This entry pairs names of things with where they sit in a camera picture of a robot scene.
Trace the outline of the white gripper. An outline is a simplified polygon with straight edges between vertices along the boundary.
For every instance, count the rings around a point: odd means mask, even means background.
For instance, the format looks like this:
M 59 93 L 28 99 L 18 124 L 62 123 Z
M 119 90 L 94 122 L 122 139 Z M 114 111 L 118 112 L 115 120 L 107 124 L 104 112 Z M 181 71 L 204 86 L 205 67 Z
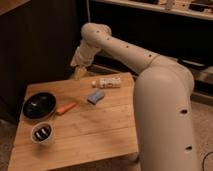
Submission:
M 85 49 L 82 47 L 78 47 L 75 51 L 75 54 L 70 63 L 71 66 L 76 67 L 74 72 L 74 79 L 79 80 L 84 75 L 84 68 L 88 67 L 92 64 L 94 60 L 94 56 L 97 51 L 95 49 Z

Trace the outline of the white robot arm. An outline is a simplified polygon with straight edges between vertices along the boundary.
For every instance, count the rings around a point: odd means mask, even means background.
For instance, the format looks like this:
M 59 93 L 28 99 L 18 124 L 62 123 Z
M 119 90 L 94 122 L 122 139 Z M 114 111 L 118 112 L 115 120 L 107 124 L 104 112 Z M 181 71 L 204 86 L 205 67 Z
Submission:
M 190 96 L 194 78 L 183 65 L 86 23 L 71 64 L 87 67 L 101 50 L 138 74 L 133 107 L 142 171 L 200 171 Z

